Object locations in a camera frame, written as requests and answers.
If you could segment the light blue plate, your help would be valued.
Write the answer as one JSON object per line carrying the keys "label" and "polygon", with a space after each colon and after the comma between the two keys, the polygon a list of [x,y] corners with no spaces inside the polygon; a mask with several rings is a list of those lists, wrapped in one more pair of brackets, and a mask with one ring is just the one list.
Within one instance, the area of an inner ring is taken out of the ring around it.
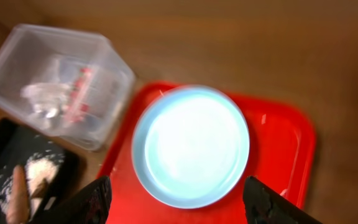
{"label": "light blue plate", "polygon": [[249,160],[249,128],[227,95],[185,85],[162,93],[142,113],[131,151],[136,176],[153,198],[175,208],[201,208],[240,180]]}

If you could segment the white tissue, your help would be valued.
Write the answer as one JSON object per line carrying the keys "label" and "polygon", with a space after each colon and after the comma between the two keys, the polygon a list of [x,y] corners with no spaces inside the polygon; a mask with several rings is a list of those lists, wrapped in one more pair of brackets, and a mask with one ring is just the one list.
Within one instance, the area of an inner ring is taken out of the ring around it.
{"label": "white tissue", "polygon": [[30,119],[41,129],[48,129],[60,119],[70,86],[62,83],[35,83],[21,89],[21,97],[32,107]]}

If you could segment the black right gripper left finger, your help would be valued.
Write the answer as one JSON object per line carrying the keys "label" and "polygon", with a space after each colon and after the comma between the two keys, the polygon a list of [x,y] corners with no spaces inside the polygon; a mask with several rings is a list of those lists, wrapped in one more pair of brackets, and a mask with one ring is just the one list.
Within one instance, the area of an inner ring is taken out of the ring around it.
{"label": "black right gripper left finger", "polygon": [[112,201],[111,181],[102,176],[74,197],[35,219],[37,224],[105,224]]}

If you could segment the pile of white rice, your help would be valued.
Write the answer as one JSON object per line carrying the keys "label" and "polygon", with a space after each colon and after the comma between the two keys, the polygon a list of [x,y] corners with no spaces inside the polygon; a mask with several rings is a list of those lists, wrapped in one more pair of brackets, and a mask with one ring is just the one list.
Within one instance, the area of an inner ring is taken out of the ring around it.
{"label": "pile of white rice", "polygon": [[[35,152],[24,160],[25,179],[29,193],[29,212],[33,218],[44,198],[31,199],[30,195],[40,181],[45,178],[49,185],[57,177],[58,171],[62,168],[65,155],[47,149],[44,152]],[[0,171],[0,209],[3,214],[7,213],[8,204],[12,192],[13,168],[4,166]]]}

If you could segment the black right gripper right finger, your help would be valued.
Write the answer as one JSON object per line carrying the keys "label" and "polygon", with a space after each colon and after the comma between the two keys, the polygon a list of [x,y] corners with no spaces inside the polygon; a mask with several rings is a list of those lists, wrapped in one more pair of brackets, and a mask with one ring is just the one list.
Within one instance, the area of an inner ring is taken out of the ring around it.
{"label": "black right gripper right finger", "polygon": [[246,178],[242,200],[248,224],[321,224],[253,176]]}

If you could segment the red snack wrapper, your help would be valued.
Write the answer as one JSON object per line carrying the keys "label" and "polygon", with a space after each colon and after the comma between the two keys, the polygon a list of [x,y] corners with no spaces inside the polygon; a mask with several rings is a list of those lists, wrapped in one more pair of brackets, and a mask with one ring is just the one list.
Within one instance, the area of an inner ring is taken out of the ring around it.
{"label": "red snack wrapper", "polygon": [[71,86],[68,94],[67,102],[63,107],[63,119],[69,123],[76,123],[83,121],[85,113],[88,111],[89,105],[83,102],[86,87],[86,82],[90,79],[91,69],[83,67],[80,69],[80,74]]}

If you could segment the brown food scrap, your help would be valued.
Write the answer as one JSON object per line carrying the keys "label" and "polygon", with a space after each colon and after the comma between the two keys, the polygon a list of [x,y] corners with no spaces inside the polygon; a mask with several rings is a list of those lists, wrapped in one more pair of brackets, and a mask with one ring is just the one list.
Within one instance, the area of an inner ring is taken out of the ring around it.
{"label": "brown food scrap", "polygon": [[49,182],[47,179],[43,178],[40,183],[37,184],[35,190],[31,193],[30,198],[44,198],[47,189],[49,187]]}

